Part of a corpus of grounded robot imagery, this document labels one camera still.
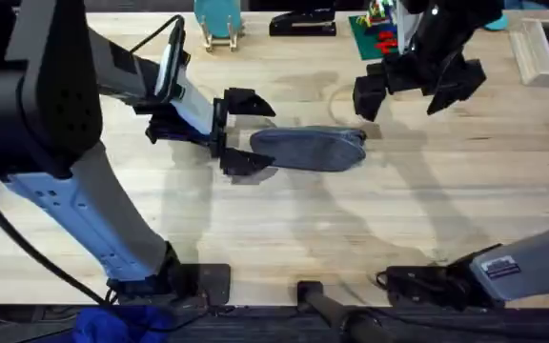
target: wooden tabletop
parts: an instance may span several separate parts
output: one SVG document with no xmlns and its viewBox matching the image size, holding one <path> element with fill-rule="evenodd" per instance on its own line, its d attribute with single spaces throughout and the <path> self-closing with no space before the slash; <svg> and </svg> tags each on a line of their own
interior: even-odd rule
<svg viewBox="0 0 549 343">
<path fill-rule="evenodd" d="M 512 24 L 522 15 L 510 12 Z M 549 12 L 529 15 L 549 17 Z M 208 98 L 255 89 L 276 118 L 231 123 L 230 145 L 269 127 L 351 126 L 368 157 L 343 173 L 269 171 L 232 184 L 206 152 L 150 144 L 148 117 L 108 97 L 103 141 L 116 175 L 150 226 L 182 261 L 229 263 L 232 304 L 291 305 L 298 280 L 320 280 L 348 304 L 388 305 L 372 286 L 390 265 L 449 263 L 495 243 L 549 230 L 549 89 L 523 87 L 508 32 L 480 30 L 467 46 L 488 81 L 467 102 L 431 117 L 418 91 L 389 97 L 376 123 L 354 114 L 359 58 L 348 13 L 337 37 L 268 36 L 272 13 L 246 13 L 240 50 L 201 47 L 187 15 L 190 78 Z M 129 48 L 168 14 L 91 14 L 91 26 Z M 167 31 L 139 53 L 158 60 Z M 0 207 L 36 248 L 104 294 L 97 262 L 58 225 L 0 184 Z M 0 303 L 90 303 L 0 230 Z M 549 296 L 512 306 L 549 307 Z"/>
</svg>

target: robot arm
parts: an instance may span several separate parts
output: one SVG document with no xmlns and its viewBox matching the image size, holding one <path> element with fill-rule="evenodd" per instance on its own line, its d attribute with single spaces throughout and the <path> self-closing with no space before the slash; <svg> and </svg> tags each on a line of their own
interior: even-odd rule
<svg viewBox="0 0 549 343">
<path fill-rule="evenodd" d="M 199 144 L 227 174 L 268 166 L 264 156 L 226 148 L 228 113 L 275 115 L 252 90 L 209 103 L 185 76 L 183 19 L 163 62 L 134 56 L 88 28 L 82 1 L 24 0 L 18 16 L 0 2 L 0 180 L 54 218 L 103 266 L 125 296 L 183 298 L 201 285 L 227 302 L 230 267 L 182 265 L 117 181 L 100 142 L 99 92 L 152 120 L 146 134 Z"/>
<path fill-rule="evenodd" d="M 457 310 L 549 294 L 549 232 L 472 253 L 447 267 L 389 267 L 378 283 L 393 305 Z"/>
<path fill-rule="evenodd" d="M 353 92 L 355 110 L 374 121 L 387 92 L 421 89 L 434 99 L 433 114 L 467 100 L 486 80 L 478 60 L 466 61 L 463 47 L 474 31 L 501 17 L 501 0 L 400 0 L 410 13 L 422 13 L 413 38 L 400 56 L 369 65 Z"/>
</svg>

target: black stapler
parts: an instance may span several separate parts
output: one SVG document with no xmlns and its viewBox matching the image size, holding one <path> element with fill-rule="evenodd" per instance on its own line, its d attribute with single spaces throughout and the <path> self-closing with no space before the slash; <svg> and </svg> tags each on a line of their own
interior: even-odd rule
<svg viewBox="0 0 549 343">
<path fill-rule="evenodd" d="M 336 10 L 295 10 L 273 18 L 271 36 L 335 36 Z"/>
</svg>

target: sticker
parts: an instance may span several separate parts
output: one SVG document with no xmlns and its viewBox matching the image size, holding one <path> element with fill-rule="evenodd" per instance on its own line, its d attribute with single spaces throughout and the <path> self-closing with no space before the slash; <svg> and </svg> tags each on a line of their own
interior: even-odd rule
<svg viewBox="0 0 549 343">
<path fill-rule="evenodd" d="M 482 263 L 480 266 L 491 280 L 520 272 L 520 267 L 512 256 L 503 256 L 490 260 Z"/>
</svg>

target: gray shoe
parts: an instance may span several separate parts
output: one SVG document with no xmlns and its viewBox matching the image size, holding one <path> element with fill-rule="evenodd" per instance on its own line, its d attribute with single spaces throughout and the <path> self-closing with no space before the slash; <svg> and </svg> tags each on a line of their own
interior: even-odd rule
<svg viewBox="0 0 549 343">
<path fill-rule="evenodd" d="M 273 167 L 343 172 L 366 157 L 366 133 L 358 129 L 306 127 L 267 129 L 252 135 L 254 152 L 275 159 Z"/>
</svg>

